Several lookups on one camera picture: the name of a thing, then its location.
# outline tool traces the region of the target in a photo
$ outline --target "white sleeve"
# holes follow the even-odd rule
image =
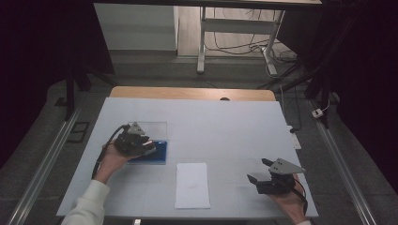
[[[75,200],[72,210],[65,216],[62,225],[102,224],[105,216],[103,204],[109,190],[100,181],[92,180],[84,195]]]
[[[300,223],[298,223],[296,225],[311,225],[311,222],[310,222],[310,220],[307,220],[307,221],[304,221],[304,222],[300,222]]]

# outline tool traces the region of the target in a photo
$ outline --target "person's arm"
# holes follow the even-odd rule
[[[296,174],[293,174],[296,180],[299,180]],[[304,189],[296,182],[295,189],[299,193],[303,193]],[[311,222],[305,217],[303,210],[303,202],[301,198],[293,192],[282,195],[268,195],[276,202],[282,212],[290,218],[296,225],[311,225]]]
[[[136,157],[120,155],[111,143],[94,179],[91,180],[83,196],[73,203],[72,210],[65,216],[62,224],[102,224],[105,215],[103,204],[110,190],[106,183],[111,175],[131,158]]]

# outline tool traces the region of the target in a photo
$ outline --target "wooden table edge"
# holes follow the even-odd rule
[[[229,98],[240,101],[275,101],[275,95],[269,90],[215,89],[191,87],[144,87],[116,86],[111,98],[163,98],[163,99],[201,99],[220,100]]]

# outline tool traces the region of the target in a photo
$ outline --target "human hand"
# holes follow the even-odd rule
[[[121,155],[115,145],[114,141],[110,142],[108,145],[105,155],[102,159],[102,162],[99,166],[99,169],[97,171],[97,174],[94,176],[94,180],[98,180],[103,184],[106,184],[108,182],[109,177],[120,169],[126,162],[132,158],[137,158],[140,156],[123,156]]]
[[[293,174],[295,179],[298,181],[299,177]],[[296,181],[295,189],[299,193],[303,193],[304,189]],[[302,199],[292,191],[287,194],[280,195],[268,195],[274,202],[276,202],[282,212],[289,217],[294,224],[299,224],[300,222],[308,220],[304,215],[303,201]]]

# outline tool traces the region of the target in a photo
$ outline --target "wrist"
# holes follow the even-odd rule
[[[112,172],[99,168],[97,174],[94,176],[94,180],[100,181],[102,184],[106,185],[111,175]]]
[[[305,221],[300,222],[300,223],[298,223],[296,225],[311,225],[311,222],[310,222],[310,220],[305,220]]]
[[[300,223],[307,221],[308,219],[305,216],[296,216],[296,217],[291,217],[293,224],[299,225]]]

